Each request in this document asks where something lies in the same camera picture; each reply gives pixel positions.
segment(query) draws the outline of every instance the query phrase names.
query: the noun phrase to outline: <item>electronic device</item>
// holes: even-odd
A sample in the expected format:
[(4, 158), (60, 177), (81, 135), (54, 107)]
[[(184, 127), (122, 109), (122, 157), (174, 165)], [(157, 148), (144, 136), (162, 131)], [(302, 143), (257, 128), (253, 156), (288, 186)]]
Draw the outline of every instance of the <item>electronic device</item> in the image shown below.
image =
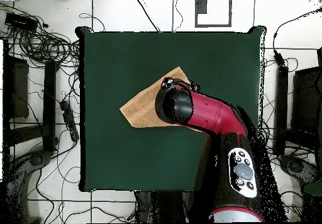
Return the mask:
[(166, 77), (155, 100), (158, 117), (205, 133), (213, 158), (211, 222), (261, 222), (259, 185), (247, 128), (228, 103), (199, 92), (200, 86)]
[(66, 100), (61, 101), (59, 105), (60, 109), (64, 112), (63, 118), (64, 122), (66, 123), (66, 127), (69, 130), (70, 138), (73, 142), (76, 143), (79, 140), (79, 134), (76, 128), (72, 109), (70, 108), (70, 105)]
[(32, 33), (36, 33), (38, 26), (38, 22), (36, 20), (13, 13), (7, 13), (4, 24), (18, 30), (29, 31)]

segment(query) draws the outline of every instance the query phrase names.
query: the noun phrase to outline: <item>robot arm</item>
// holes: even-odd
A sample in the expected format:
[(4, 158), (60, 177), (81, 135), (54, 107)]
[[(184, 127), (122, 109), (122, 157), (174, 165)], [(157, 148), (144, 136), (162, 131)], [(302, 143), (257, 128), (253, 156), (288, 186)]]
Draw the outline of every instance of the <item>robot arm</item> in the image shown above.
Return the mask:
[(262, 221), (255, 164), (247, 129), (233, 107), (199, 92), (199, 86), (165, 78), (155, 100), (158, 117), (219, 136), (212, 143), (214, 174), (213, 222)]

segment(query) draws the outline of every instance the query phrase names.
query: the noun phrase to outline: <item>floor tile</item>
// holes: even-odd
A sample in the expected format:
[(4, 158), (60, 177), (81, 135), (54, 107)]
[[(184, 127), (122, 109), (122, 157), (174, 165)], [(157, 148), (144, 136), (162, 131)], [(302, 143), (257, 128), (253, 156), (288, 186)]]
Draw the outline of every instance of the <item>floor tile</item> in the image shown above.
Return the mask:
[[(319, 7), (321, 4), (318, 0), (256, 0), (255, 25), (267, 28), (265, 46), (273, 46), (273, 35), (281, 24)], [(311, 14), (281, 27), (275, 47), (322, 47), (321, 16), (322, 13)]]
[(135, 203), (92, 203), (92, 222), (93, 223), (124, 223), (135, 209)]
[[(171, 31), (172, 0), (139, 1), (160, 31)], [(233, 0), (231, 28), (195, 28), (195, 0), (175, 0), (176, 3), (177, 31), (247, 32), (253, 26), (253, 0)], [(104, 23), (106, 31), (155, 31), (137, 0), (94, 0), (94, 16)], [(102, 30), (100, 22), (94, 20), (94, 31)]]
[(135, 202), (134, 192), (130, 191), (97, 190), (92, 192), (92, 199)]
[(84, 211), (90, 210), (90, 202), (64, 202), (64, 206), (61, 202), (53, 202), (54, 210), (50, 214), (53, 206), (48, 201), (28, 201), (28, 214), (30, 218), (42, 218), (42, 223), (45, 221), (47, 216), (50, 214), (46, 224), (86, 224), (91, 222), (90, 212)]

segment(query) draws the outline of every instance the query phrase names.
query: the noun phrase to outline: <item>green tabletop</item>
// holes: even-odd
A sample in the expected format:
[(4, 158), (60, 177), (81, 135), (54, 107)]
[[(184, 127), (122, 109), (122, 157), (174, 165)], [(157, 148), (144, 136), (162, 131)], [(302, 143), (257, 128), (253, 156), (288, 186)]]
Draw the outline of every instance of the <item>green tabletop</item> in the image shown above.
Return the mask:
[(133, 128), (119, 108), (180, 67), (201, 92), (239, 104), (257, 126), (263, 30), (86, 33), (84, 190), (194, 190), (206, 136)]

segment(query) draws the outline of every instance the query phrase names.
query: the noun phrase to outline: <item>black cable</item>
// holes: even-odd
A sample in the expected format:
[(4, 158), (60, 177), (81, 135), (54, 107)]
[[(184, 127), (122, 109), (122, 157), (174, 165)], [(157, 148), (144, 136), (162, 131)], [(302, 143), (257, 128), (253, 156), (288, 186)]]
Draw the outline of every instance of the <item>black cable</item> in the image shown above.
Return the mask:
[(143, 9), (143, 11), (144, 11), (144, 13), (145, 13), (145, 15), (148, 17), (148, 20), (150, 20), (150, 22), (151, 22), (151, 24), (153, 25), (153, 27), (155, 28), (155, 30), (157, 31), (157, 32), (160, 32), (160, 30), (154, 25), (154, 23), (152, 22), (152, 20), (150, 19), (150, 17), (148, 16), (148, 13), (145, 11), (145, 8), (144, 8), (144, 6), (143, 6), (143, 4), (140, 2), (140, 0), (137, 0), (138, 1), (138, 3), (140, 4), (140, 6), (141, 6), (141, 8)]
[(101, 212), (103, 212), (104, 214), (106, 214), (106, 215), (108, 215), (108, 216), (112, 216), (112, 217), (115, 217), (115, 219), (117, 219), (117, 220), (119, 220), (120, 222), (123, 222), (123, 223), (129, 223), (128, 221), (126, 221), (126, 218), (124, 218), (124, 217), (122, 217), (122, 216), (116, 216), (116, 215), (113, 215), (113, 214), (111, 214), (111, 213), (108, 213), (108, 212), (106, 212), (106, 211), (104, 211), (104, 210), (102, 210), (101, 208), (99, 208), (99, 207), (97, 207), (97, 206), (93, 206), (91, 209), (89, 209), (89, 210), (85, 210), (85, 211), (82, 211), (82, 212), (75, 212), (75, 213), (71, 213), (67, 218), (66, 218), (66, 220), (64, 221), (64, 224), (66, 224), (66, 222), (67, 222), (67, 220), (72, 216), (72, 215), (80, 215), (80, 214), (84, 214), (84, 213), (86, 213), (86, 212), (89, 212), (90, 210), (99, 210), (99, 211), (101, 211)]
[(81, 14), (79, 15), (79, 17), (80, 17), (80, 18), (92, 18), (92, 19), (98, 20), (98, 21), (102, 24), (102, 26), (103, 26), (103, 31), (106, 31), (106, 30), (105, 30), (105, 25), (104, 25), (104, 23), (103, 23), (100, 19), (98, 19), (97, 17), (95, 17), (95, 16), (91, 16), (90, 14), (87, 14), (87, 13), (81, 13)]
[(287, 193), (295, 194), (296, 196), (299, 196), (302, 199), (302, 196), (299, 193), (294, 192), (294, 191), (285, 191), (285, 192), (281, 193), (280, 196), (282, 197), (284, 194), (287, 194)]
[(182, 22), (184, 22), (184, 17), (181, 15), (181, 13), (179, 12), (179, 10), (177, 9), (177, 3), (178, 3), (178, 0), (176, 0), (176, 2), (175, 2), (175, 10), (177, 10), (177, 12), (178, 12), (178, 13), (180, 14), (180, 16), (181, 16), (181, 23), (180, 23), (180, 26), (179, 26), (179, 27), (177, 27), (177, 28), (174, 30), (174, 32), (176, 32), (176, 31), (177, 31), (177, 29), (181, 28)]
[[(296, 67), (293, 70), (289, 70), (288, 73), (294, 72), (299, 67), (299, 61), (295, 57), (288, 57), (288, 58), (284, 59), (286, 61), (286, 63), (287, 63), (286, 67), (289, 66), (289, 61), (288, 60), (291, 60), (291, 59), (293, 59), (293, 60), (296, 61)], [(275, 63), (276, 63), (276, 60), (267, 60), (267, 59), (264, 59), (264, 66), (265, 67), (269, 67), (271, 65), (274, 65)]]
[(322, 8), (318, 8), (318, 9), (315, 9), (315, 10), (313, 10), (313, 11), (307, 12), (307, 13), (305, 13), (305, 14), (302, 14), (302, 15), (298, 16), (297, 18), (294, 18), (293, 20), (289, 20), (289, 21), (286, 21), (285, 23), (281, 24), (281, 25), (277, 28), (276, 32), (274, 33), (274, 38), (273, 38), (273, 49), (274, 49), (274, 52), (276, 52), (276, 49), (275, 49), (275, 38), (276, 38), (276, 36), (277, 36), (277, 32), (279, 31), (280, 27), (282, 27), (282, 26), (284, 26), (285, 24), (290, 23), (290, 22), (292, 22), (292, 21), (298, 20), (299, 18), (306, 17), (306, 16), (308, 16), (309, 14), (315, 14), (315, 13), (319, 13), (319, 12), (322, 12)]
[(40, 169), (40, 175), (39, 175), (39, 178), (38, 178), (38, 180), (37, 180), (37, 182), (36, 182), (36, 190), (37, 190), (37, 192), (38, 192), (38, 194), (42, 197), (42, 198), (45, 198), (46, 200), (48, 200), (49, 202), (51, 202), (51, 204), (52, 204), (52, 210), (50, 211), (50, 213), (48, 214), (48, 216), (46, 217), (46, 219), (45, 219), (45, 221), (43, 222), (43, 224), (46, 224), (46, 222), (47, 222), (47, 220), (48, 220), (48, 218), (50, 217), (50, 215), (53, 213), (53, 210), (54, 210), (54, 208), (55, 208), (55, 204), (53, 203), (53, 201), (52, 200), (50, 200), (49, 198), (47, 198), (46, 196), (44, 196), (40, 191), (39, 191), (39, 189), (38, 189), (38, 183), (39, 183), (39, 181), (40, 181), (40, 178), (42, 177), (42, 169)]

